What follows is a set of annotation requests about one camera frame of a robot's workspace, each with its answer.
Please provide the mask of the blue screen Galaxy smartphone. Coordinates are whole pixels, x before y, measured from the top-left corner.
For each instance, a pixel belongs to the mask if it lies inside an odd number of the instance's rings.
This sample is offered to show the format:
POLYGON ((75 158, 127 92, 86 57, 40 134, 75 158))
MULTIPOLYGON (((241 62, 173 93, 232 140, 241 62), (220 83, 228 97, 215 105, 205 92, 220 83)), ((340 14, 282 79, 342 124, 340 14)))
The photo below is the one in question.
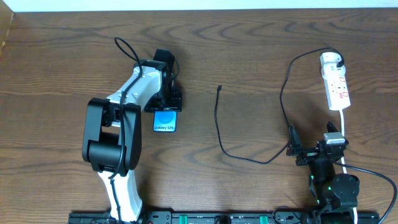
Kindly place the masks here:
POLYGON ((173 133, 177 127, 176 111, 156 111, 153 130, 155 132, 173 133))

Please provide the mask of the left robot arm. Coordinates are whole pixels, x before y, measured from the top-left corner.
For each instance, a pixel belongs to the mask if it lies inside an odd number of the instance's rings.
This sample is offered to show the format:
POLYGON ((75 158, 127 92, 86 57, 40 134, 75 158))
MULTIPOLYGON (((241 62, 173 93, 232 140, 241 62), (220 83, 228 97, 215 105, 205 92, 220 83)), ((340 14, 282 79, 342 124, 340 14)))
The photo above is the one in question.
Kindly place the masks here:
POLYGON ((177 65, 169 50, 158 49, 153 59, 134 64, 118 91, 88 103, 82 158, 105 184, 111 203, 107 223, 144 222, 134 172, 142 151, 142 113, 154 115, 155 132, 176 131, 182 110, 182 93, 174 86, 177 65))

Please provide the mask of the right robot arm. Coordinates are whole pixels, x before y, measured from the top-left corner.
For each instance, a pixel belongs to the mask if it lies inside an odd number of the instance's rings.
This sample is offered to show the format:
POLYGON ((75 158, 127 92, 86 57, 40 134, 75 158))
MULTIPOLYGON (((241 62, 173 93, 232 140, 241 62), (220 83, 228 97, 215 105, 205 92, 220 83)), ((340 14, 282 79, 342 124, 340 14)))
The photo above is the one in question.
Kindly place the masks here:
POLYGON ((353 222, 353 209, 358 206, 359 179, 355 175, 337 174, 334 167, 349 142, 332 122, 328 122, 327 130, 315 147, 304 148, 297 130, 289 128, 287 155, 296 157, 297 166, 309 166, 310 191, 318 201, 318 207, 302 218, 304 223, 353 222))

